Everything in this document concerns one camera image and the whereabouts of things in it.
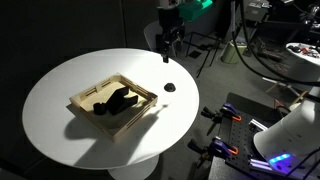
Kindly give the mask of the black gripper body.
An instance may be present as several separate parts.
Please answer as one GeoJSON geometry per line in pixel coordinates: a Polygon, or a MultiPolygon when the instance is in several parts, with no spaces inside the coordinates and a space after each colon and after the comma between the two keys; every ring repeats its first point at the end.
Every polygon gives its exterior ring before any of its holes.
{"type": "Polygon", "coordinates": [[[159,42],[182,41],[184,38],[184,22],[178,8],[158,9],[159,25],[162,33],[157,35],[159,42]]]}

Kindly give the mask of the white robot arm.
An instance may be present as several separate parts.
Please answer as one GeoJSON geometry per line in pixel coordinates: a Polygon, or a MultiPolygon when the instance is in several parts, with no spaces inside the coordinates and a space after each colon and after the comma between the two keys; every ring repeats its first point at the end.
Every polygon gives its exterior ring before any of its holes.
{"type": "MultiPolygon", "coordinates": [[[[184,23],[191,22],[207,12],[207,7],[191,8],[181,6],[158,7],[158,23],[162,28],[156,38],[156,52],[164,63],[169,62],[169,48],[172,42],[184,36],[184,23]]],[[[272,166],[286,163],[303,163],[311,151],[319,146],[315,140],[319,136],[319,82],[289,80],[289,83],[311,87],[311,99],[298,105],[279,122],[267,130],[258,132],[253,142],[258,153],[272,166]]]]}

